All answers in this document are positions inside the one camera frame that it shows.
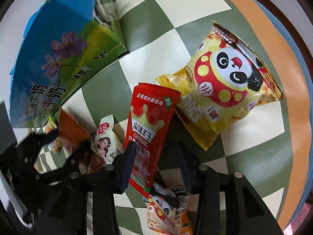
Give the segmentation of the brown snack packet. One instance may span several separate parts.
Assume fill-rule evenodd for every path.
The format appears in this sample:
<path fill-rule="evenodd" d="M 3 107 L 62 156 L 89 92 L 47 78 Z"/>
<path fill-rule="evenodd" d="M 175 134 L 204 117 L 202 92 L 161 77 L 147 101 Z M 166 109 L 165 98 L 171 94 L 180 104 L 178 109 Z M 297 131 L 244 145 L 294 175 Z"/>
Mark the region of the brown snack packet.
<path fill-rule="evenodd" d="M 106 165 L 103 158 L 98 156 L 95 152 L 87 152 L 83 160 L 79 164 L 81 174 L 91 174 L 97 172 Z"/>

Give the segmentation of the small panda snack bag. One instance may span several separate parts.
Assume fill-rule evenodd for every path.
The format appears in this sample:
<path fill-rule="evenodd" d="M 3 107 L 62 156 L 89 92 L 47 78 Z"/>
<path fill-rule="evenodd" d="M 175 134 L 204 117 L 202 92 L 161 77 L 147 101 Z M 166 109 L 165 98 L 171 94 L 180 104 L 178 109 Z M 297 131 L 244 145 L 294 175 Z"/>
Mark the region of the small panda snack bag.
<path fill-rule="evenodd" d="M 163 188 L 154 183 L 148 197 L 144 197 L 147 208 L 148 228 L 162 234 L 193 234 L 187 216 L 190 197 L 185 186 Z"/>

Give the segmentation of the red spicy strip packet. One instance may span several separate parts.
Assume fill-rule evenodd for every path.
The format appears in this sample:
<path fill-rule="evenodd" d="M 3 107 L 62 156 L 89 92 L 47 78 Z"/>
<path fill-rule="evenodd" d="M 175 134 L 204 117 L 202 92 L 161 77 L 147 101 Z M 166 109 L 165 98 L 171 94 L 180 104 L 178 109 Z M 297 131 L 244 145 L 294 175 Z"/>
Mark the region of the red spicy strip packet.
<path fill-rule="evenodd" d="M 143 196 L 153 185 L 157 165 L 180 92 L 150 83 L 133 89 L 125 144 L 136 143 L 130 184 Z"/>

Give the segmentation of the orange snack bag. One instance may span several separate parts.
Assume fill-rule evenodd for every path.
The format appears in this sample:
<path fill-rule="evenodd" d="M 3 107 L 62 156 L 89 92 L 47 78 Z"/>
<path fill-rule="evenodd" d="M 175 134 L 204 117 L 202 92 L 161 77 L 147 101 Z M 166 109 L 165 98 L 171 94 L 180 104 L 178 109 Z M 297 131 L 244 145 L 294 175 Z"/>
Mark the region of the orange snack bag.
<path fill-rule="evenodd" d="M 90 139 L 83 126 L 63 109 L 60 110 L 58 133 L 62 144 L 72 154 L 82 142 Z"/>

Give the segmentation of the yellow panda snack bag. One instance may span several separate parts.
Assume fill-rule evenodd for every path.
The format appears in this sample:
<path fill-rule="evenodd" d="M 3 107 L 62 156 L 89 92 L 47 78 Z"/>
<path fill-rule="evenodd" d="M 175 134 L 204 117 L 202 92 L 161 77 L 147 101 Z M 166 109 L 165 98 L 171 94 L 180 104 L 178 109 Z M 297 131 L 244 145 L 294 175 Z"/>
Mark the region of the yellow panda snack bag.
<path fill-rule="evenodd" d="M 285 97 L 262 59 L 217 22 L 189 62 L 156 83 L 181 93 L 176 113 L 205 151 L 254 107 Z"/>

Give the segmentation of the red white snack packet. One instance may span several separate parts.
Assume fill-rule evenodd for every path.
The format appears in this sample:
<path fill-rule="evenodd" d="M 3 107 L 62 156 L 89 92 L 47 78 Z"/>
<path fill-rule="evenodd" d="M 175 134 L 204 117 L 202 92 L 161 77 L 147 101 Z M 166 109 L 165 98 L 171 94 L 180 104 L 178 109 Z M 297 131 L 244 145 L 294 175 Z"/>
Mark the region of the red white snack packet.
<path fill-rule="evenodd" d="M 113 115 L 103 117 L 97 132 L 91 137 L 91 149 L 105 164 L 113 163 L 115 157 L 124 152 L 124 146 L 114 133 L 113 126 Z"/>

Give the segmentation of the cardboard box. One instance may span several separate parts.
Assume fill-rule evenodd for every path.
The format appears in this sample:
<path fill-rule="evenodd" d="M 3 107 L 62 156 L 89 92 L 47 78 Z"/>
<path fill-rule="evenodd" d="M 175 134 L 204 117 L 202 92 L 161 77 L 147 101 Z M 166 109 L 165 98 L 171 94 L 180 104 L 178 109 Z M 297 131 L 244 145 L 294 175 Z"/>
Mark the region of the cardboard box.
<path fill-rule="evenodd" d="M 47 0 L 30 18 L 11 71 L 13 128 L 41 127 L 126 51 L 113 0 Z"/>

